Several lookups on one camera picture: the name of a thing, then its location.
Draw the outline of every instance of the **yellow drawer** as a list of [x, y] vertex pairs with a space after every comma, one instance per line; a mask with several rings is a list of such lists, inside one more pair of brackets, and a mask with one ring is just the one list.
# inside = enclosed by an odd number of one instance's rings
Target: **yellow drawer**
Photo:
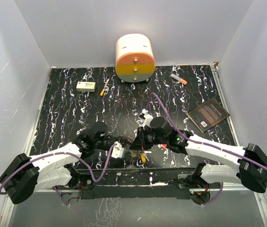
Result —
[[153, 73], [155, 63], [135, 64], [135, 65], [117, 65], [115, 67], [118, 75]]

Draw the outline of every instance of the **metal frame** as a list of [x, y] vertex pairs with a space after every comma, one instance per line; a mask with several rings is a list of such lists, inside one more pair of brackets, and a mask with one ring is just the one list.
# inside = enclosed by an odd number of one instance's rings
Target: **metal frame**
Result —
[[[221, 84], [220, 84], [220, 80], [219, 80], [219, 76], [218, 76], [218, 71], [216, 70], [215, 66], [212, 65], [212, 64], [200, 64], [200, 65], [210, 65], [211, 71], [212, 71], [212, 74], [213, 74], [213, 78], [214, 78], [214, 81], [216, 83], [217, 90], [218, 90], [218, 93], [220, 95], [223, 107], [227, 111], [229, 111], [228, 106], [227, 106], [226, 101], [225, 101], [225, 98], [224, 98], [224, 94], [223, 94], [222, 88], [221, 88]], [[34, 140], [34, 134], [35, 134], [36, 127], [37, 127], [37, 124], [38, 124], [38, 121], [39, 121], [39, 117], [40, 117], [43, 101], [44, 101], [44, 98], [45, 98], [45, 94], [46, 94], [46, 91], [45, 91], [43, 99], [42, 99], [42, 101], [40, 103], [40, 108], [39, 108], [39, 111], [38, 111], [37, 118], [36, 118], [32, 128], [30, 130], [29, 137], [28, 137], [28, 140], [27, 140], [27, 143], [26, 143], [26, 147], [25, 147], [24, 153], [27, 154], [27, 155], [29, 155], [29, 151], [30, 151], [30, 148], [31, 148], [33, 140]], [[238, 140], [237, 134], [235, 132], [231, 117], [229, 116], [227, 118], [227, 120], [228, 120], [230, 129], [231, 129], [232, 135], [234, 137], [234, 142], [235, 142], [235, 144], [237, 146], [239, 146], [239, 140]], [[241, 184], [224, 183], [223, 191], [245, 191], [245, 190], [248, 190], [248, 189], [245, 188]], [[55, 191], [53, 191], [53, 190], [40, 190], [38, 192], [55, 193]], [[63, 192], [75, 192], [75, 193], [77, 193], [78, 191], [77, 190], [63, 190]], [[256, 192], [254, 193], [254, 195], [255, 195], [255, 198], [256, 198], [256, 201], [257, 201], [257, 204], [258, 204], [258, 208], [259, 208], [262, 220], [264, 222], [264, 225], [265, 225], [265, 227], [267, 227], [267, 204], [266, 204], [265, 198], [264, 198], [263, 194], [259, 194], [259, 193], [256, 193]], [[2, 215], [1, 215], [1, 218], [0, 218], [0, 227], [8, 227], [9, 226], [9, 223], [10, 223], [10, 220], [11, 220], [11, 216], [12, 216], [12, 212], [13, 212], [13, 208], [14, 208], [14, 204], [11, 202], [10, 198], [8, 196], [6, 196], [4, 204], [3, 204]]]
[[[224, 98], [224, 94], [223, 94], [223, 91], [222, 91], [222, 87], [221, 87], [221, 84], [220, 84], [218, 70], [216, 70], [214, 65], [210, 65], [210, 67], [211, 67], [213, 78], [214, 78], [214, 81], [216, 83], [217, 90], [218, 90], [220, 99], [222, 101], [222, 104], [223, 104], [224, 108], [226, 109], [226, 111], [229, 112], [229, 109], [228, 109], [228, 106], [226, 104], [226, 101], [225, 101], [225, 98]], [[237, 137], [237, 134], [235, 132], [235, 129], [234, 129], [234, 126], [233, 126], [233, 122], [232, 122], [232, 119], [231, 119], [230, 116], [228, 117], [228, 123], [230, 125], [231, 132], [232, 132], [232, 135], [234, 137], [235, 144], [237, 146], [239, 146], [240, 143], [239, 143], [239, 140], [238, 140], [238, 137]], [[255, 195], [256, 202], [257, 202], [260, 214], [261, 214], [261, 218], [262, 218], [262, 220], [264, 222], [265, 227], [267, 227], [267, 203], [266, 203], [265, 197], [264, 197], [263, 194], [257, 193], [257, 192], [255, 192], [254, 195]]]

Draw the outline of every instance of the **small box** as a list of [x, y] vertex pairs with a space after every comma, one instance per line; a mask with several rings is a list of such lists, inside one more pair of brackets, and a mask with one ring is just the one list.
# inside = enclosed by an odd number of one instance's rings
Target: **small box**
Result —
[[77, 91], [95, 91], [95, 82], [78, 82]]

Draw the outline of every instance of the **orange handle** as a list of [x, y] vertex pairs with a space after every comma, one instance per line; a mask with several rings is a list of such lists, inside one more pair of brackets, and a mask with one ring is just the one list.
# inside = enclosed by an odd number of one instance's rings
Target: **orange handle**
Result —
[[181, 83], [182, 83], [183, 85], [186, 85], [186, 84], [187, 84], [187, 81], [185, 81], [184, 79], [181, 79]]

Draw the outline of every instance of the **barcode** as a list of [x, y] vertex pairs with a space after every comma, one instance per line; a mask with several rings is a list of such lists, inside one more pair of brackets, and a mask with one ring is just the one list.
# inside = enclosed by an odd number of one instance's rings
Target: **barcode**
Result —
[[200, 124], [201, 124], [203, 127], [207, 127], [206, 122], [201, 122]]

